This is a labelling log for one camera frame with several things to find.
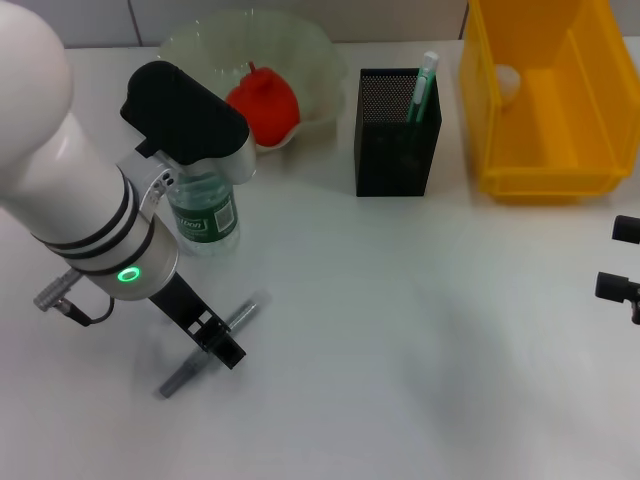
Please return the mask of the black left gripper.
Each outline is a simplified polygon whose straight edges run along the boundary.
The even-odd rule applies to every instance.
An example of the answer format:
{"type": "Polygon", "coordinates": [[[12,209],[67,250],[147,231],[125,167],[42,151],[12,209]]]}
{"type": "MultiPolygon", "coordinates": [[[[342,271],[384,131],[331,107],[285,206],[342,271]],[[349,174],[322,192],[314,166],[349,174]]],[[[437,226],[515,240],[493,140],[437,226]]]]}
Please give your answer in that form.
{"type": "Polygon", "coordinates": [[[228,369],[233,369],[245,357],[245,350],[232,338],[228,325],[179,274],[174,274],[150,300],[228,369]]]}

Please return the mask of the grey marker pen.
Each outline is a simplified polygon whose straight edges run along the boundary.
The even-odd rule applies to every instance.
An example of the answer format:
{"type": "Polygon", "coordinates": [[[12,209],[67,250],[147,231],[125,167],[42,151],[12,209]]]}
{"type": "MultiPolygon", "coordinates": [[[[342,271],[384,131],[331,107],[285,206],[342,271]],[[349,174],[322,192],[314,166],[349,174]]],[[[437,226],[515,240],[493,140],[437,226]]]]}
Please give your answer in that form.
{"type": "MultiPolygon", "coordinates": [[[[227,319],[232,335],[237,334],[247,323],[256,318],[271,302],[271,294],[266,290],[256,291],[227,319]]],[[[159,387],[158,394],[169,399],[187,382],[194,379],[210,364],[218,365],[221,361],[211,353],[200,349],[194,350],[182,365],[159,387]]]]}

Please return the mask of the clear plastic water bottle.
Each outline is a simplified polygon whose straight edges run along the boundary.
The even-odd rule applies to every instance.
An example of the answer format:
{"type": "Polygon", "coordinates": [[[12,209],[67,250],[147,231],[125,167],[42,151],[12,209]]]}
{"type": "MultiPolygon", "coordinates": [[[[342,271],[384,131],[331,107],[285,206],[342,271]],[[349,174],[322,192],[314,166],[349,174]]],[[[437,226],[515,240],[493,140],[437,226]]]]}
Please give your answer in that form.
{"type": "Polygon", "coordinates": [[[180,174],[168,201],[184,251],[216,256],[238,244],[240,227],[233,186],[222,176],[180,174]]]}

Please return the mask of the white paper ball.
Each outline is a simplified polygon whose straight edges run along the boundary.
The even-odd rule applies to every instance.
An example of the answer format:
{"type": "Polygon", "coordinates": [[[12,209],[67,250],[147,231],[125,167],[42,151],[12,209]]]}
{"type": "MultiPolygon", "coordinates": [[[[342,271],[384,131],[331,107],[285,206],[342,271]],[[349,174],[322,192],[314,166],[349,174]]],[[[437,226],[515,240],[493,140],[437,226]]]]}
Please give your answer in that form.
{"type": "Polygon", "coordinates": [[[504,64],[496,65],[495,73],[502,107],[507,108],[519,95],[521,89],[521,76],[514,67],[504,64]]]}

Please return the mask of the orange-red toy fruit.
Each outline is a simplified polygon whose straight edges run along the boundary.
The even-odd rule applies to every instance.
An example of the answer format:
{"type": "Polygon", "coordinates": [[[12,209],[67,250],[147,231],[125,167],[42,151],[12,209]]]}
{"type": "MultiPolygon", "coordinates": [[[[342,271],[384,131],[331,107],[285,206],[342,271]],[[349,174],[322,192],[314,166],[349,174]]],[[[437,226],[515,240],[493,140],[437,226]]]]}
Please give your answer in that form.
{"type": "Polygon", "coordinates": [[[245,75],[226,97],[244,116],[260,147],[275,147],[300,123],[300,107],[289,83],[269,67],[249,62],[245,75]]]}

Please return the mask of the mint green pen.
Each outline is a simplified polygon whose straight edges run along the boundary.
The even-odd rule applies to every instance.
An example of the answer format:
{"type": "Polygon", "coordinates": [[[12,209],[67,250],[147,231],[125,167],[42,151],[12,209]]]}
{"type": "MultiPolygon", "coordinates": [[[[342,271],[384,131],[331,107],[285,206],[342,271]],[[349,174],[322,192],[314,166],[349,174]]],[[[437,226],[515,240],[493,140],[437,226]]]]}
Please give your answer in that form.
{"type": "Polygon", "coordinates": [[[433,51],[427,51],[423,56],[423,64],[416,77],[407,115],[407,122],[410,124],[422,122],[431,90],[436,80],[439,60],[439,55],[433,51]]]}

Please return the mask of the black mesh pen holder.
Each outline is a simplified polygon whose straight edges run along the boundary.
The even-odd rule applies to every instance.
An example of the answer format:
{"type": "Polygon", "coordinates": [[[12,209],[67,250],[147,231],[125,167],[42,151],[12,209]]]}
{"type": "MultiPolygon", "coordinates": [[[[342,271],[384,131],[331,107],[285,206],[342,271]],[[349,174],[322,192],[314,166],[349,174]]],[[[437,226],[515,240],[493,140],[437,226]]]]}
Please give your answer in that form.
{"type": "Polygon", "coordinates": [[[354,134],[358,197],[421,197],[442,124],[438,85],[419,120],[407,119],[417,68],[362,69],[354,134]]]}

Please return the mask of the pale green wavy fruit bowl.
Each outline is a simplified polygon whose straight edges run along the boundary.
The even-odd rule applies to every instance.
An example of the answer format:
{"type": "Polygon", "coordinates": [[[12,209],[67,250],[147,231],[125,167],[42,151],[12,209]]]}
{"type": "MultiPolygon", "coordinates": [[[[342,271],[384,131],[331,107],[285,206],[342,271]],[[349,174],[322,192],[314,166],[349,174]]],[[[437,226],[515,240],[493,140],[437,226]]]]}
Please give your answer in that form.
{"type": "Polygon", "coordinates": [[[180,27],[158,49],[157,57],[176,65],[218,97],[226,97],[250,73],[267,67],[292,88],[300,123],[274,146],[324,127],[342,113],[342,81],[348,68],[318,25],[284,11],[229,9],[180,27]]]}

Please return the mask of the yellow plastic bin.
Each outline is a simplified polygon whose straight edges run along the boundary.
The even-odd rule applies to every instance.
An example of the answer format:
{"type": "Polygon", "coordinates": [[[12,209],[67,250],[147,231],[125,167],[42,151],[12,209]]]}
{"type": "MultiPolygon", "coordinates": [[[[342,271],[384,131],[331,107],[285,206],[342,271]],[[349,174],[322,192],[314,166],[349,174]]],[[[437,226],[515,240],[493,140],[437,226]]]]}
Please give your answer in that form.
{"type": "Polygon", "coordinates": [[[609,0],[469,0],[459,85],[481,191],[538,203],[605,195],[640,148],[640,75],[609,0]],[[521,76],[502,107],[495,66],[521,76]]]}

